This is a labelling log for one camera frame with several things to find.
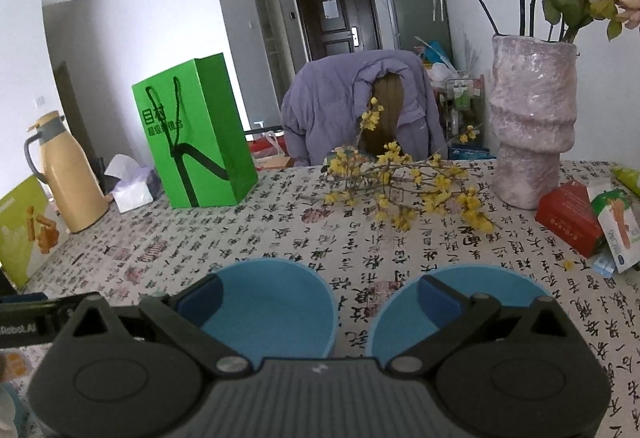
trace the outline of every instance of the jacket sleeve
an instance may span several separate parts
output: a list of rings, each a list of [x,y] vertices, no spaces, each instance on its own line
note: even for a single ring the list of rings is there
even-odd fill
[[[293,158],[296,166],[309,166],[309,152],[306,148],[306,129],[302,119],[296,115],[296,108],[293,102],[298,94],[298,86],[301,83],[292,85],[282,100],[282,128],[284,129],[284,141],[287,144],[289,156]]]

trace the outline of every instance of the front door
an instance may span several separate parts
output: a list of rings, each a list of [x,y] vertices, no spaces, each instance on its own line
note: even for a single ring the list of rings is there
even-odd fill
[[[309,58],[380,49],[374,0],[297,0]]]

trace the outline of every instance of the table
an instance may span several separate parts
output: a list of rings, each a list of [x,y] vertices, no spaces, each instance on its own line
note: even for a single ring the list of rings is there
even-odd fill
[[[567,244],[491,192],[491,161],[468,163],[470,180],[500,226],[470,230],[459,216],[423,217],[409,232],[373,220],[372,202],[322,205],[320,168],[260,173],[250,196],[231,208],[171,210],[165,197],[105,217],[69,239],[26,291],[50,298],[99,291],[113,305],[140,294],[176,293],[236,259],[262,256],[308,263],[331,285],[340,329],[336,355],[360,356],[382,303],[411,278],[454,263],[496,264],[547,288],[607,371],[613,398],[598,438],[640,433],[640,274],[603,278]],[[604,162],[562,164],[562,181],[608,177]],[[46,346],[28,348],[37,363]],[[27,381],[18,382],[24,393]],[[30,421],[28,436],[42,436]]]

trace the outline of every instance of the vase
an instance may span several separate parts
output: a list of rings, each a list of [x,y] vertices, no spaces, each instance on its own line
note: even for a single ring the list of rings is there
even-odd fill
[[[575,142],[577,49],[533,37],[494,37],[490,123],[500,149],[494,190],[505,203],[538,208],[558,186],[560,154]]]

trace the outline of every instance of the kettle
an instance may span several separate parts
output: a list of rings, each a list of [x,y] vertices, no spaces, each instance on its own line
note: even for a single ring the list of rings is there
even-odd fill
[[[41,116],[29,128],[38,132],[24,142],[24,155],[33,174],[51,188],[60,214],[71,232],[93,225],[109,209],[98,180],[78,141],[62,123],[57,111]],[[38,140],[43,172],[36,169],[29,146]]]

